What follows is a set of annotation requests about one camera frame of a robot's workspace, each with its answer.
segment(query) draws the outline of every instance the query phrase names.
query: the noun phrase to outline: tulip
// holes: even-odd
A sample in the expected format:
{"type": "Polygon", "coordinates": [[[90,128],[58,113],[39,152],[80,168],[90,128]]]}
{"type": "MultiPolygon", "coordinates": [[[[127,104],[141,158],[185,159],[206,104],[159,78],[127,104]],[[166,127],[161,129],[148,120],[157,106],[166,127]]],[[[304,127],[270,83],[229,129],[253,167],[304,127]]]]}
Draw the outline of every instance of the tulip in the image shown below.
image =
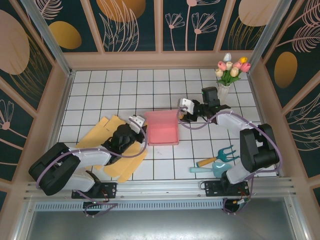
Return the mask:
{"type": "Polygon", "coordinates": [[[232,69],[232,65],[233,65],[232,62],[227,61],[227,62],[226,62],[226,69],[227,69],[228,71],[231,70],[231,69],[232,69]]]}
{"type": "Polygon", "coordinates": [[[218,68],[225,71],[227,69],[227,65],[223,61],[220,61],[218,62],[218,68]]]}
{"type": "Polygon", "coordinates": [[[233,68],[238,68],[238,69],[240,69],[241,68],[241,66],[242,66],[242,63],[241,62],[239,62],[239,61],[237,61],[237,62],[235,62],[234,64],[233,64],[233,68]]]}
{"type": "Polygon", "coordinates": [[[248,62],[245,62],[242,67],[240,68],[240,70],[243,72],[243,73],[246,73],[249,71],[249,69],[251,68],[251,64],[248,63],[248,62]]]}
{"type": "Polygon", "coordinates": [[[241,57],[241,58],[239,59],[239,62],[242,63],[242,64],[246,63],[247,61],[248,61],[248,58],[245,57],[245,56],[243,56],[243,57],[241,57]]]}
{"type": "Polygon", "coordinates": [[[215,75],[218,77],[218,78],[221,78],[224,74],[224,71],[222,71],[220,68],[216,69],[215,70],[215,75]]]}
{"type": "Polygon", "coordinates": [[[231,61],[231,53],[230,53],[230,52],[227,52],[227,53],[224,55],[223,61],[224,61],[224,62],[231,61]]]}
{"type": "Polygon", "coordinates": [[[238,76],[238,74],[239,74],[239,68],[237,68],[237,67],[231,68],[231,70],[230,70],[231,77],[236,77],[236,76],[238,76]]]}

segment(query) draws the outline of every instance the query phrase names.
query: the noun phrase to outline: white tile floor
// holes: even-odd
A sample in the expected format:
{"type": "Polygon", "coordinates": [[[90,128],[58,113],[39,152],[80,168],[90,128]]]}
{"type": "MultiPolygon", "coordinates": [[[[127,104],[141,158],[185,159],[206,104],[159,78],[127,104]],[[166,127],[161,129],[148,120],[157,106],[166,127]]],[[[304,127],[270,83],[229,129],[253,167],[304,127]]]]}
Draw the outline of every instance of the white tile floor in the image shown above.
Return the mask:
{"type": "MultiPolygon", "coordinates": [[[[77,71],[58,141],[74,147],[102,117],[110,119],[112,115],[118,115],[127,121],[129,116],[135,114],[176,109],[180,98],[202,102],[201,89],[217,87],[216,81],[214,69],[77,71]]],[[[226,104],[247,120],[259,124],[260,118],[245,74],[232,84],[226,104]]],[[[203,122],[199,118],[198,123],[191,125],[196,127],[203,122]]],[[[130,179],[214,178],[212,172],[189,173],[189,167],[216,156],[219,149],[231,144],[234,145],[232,149],[237,151],[234,156],[239,154],[239,139],[213,123],[193,131],[179,124],[179,137],[180,142],[176,146],[148,146],[145,160],[130,179]]],[[[94,170],[94,173],[102,181],[111,180],[103,171],[94,170]]],[[[258,176],[273,177],[276,174],[260,173],[258,176]]]]}

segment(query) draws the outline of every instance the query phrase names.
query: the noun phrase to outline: white tulip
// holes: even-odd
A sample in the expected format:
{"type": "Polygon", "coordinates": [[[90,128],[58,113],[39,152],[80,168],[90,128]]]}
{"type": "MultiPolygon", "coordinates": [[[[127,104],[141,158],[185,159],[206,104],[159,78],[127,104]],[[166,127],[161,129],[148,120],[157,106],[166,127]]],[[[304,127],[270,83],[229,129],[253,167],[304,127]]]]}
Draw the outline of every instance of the white tulip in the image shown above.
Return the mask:
{"type": "Polygon", "coordinates": [[[215,70],[215,75],[219,78],[221,78],[224,74],[224,71],[222,71],[220,68],[215,70]]]}
{"type": "Polygon", "coordinates": [[[230,52],[227,52],[227,53],[224,55],[223,61],[224,61],[224,62],[231,61],[231,53],[230,53],[230,52]]]}
{"type": "Polygon", "coordinates": [[[231,71],[230,71],[231,77],[236,77],[236,76],[238,76],[238,74],[239,74],[239,68],[237,68],[237,67],[231,68],[231,71]]]}
{"type": "Polygon", "coordinates": [[[232,69],[232,65],[233,65],[232,62],[227,61],[227,62],[226,62],[226,69],[227,69],[227,70],[231,70],[231,69],[232,69]]]}

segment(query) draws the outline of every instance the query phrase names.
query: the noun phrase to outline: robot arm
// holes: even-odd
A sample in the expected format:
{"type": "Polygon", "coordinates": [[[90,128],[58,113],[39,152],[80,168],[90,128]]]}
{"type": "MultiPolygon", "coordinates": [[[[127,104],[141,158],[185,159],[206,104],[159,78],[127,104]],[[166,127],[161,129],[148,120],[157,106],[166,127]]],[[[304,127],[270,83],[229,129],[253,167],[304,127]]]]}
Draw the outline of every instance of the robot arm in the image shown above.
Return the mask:
{"type": "MultiPolygon", "coordinates": [[[[141,116],[130,117],[144,131],[142,127],[145,119],[141,116]]],[[[107,141],[96,147],[97,151],[69,154],[61,161],[54,164],[43,175],[39,186],[48,196],[54,195],[61,190],[80,190],[82,192],[97,191],[100,188],[99,179],[85,167],[100,165],[105,166],[115,163],[120,157],[111,155],[100,149],[107,149],[121,155],[135,141],[142,143],[144,135],[140,128],[134,123],[120,125],[107,141]]],[[[37,181],[44,170],[61,154],[77,150],[78,148],[68,147],[62,142],[56,143],[42,157],[40,157],[29,169],[31,177],[37,181]]]]}
{"type": "MultiPolygon", "coordinates": [[[[196,122],[198,117],[207,117],[208,119],[220,111],[228,111],[227,105],[220,106],[215,87],[202,89],[203,102],[200,104],[196,100],[182,98],[179,100],[179,107],[187,107],[186,114],[183,116],[184,122],[196,122]]],[[[242,119],[232,114],[219,114],[212,122],[224,126],[240,139],[240,159],[233,168],[222,174],[221,183],[225,193],[236,188],[238,183],[246,180],[247,177],[257,171],[262,171],[271,165],[279,162],[274,147],[268,140],[262,136],[255,128],[242,119]]],[[[274,133],[268,124],[259,125],[262,130],[275,143],[274,133]]]]}

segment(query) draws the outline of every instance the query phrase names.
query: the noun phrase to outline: pink tulip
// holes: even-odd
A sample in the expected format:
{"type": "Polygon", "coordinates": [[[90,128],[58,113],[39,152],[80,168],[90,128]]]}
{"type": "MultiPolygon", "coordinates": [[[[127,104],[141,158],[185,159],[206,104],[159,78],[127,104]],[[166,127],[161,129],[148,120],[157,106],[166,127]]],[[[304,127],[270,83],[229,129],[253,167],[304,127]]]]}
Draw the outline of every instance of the pink tulip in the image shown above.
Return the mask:
{"type": "Polygon", "coordinates": [[[225,71],[227,69],[227,65],[223,61],[220,61],[218,62],[218,68],[225,71]]]}
{"type": "Polygon", "coordinates": [[[242,64],[242,67],[240,68],[240,70],[241,70],[243,73],[246,73],[246,72],[249,71],[250,68],[251,68],[251,64],[245,62],[244,64],[242,64]]]}
{"type": "Polygon", "coordinates": [[[241,62],[239,62],[239,61],[237,61],[237,62],[235,62],[234,64],[233,64],[233,66],[232,66],[233,68],[238,68],[238,69],[241,69],[241,67],[242,67],[242,63],[241,62]]]}

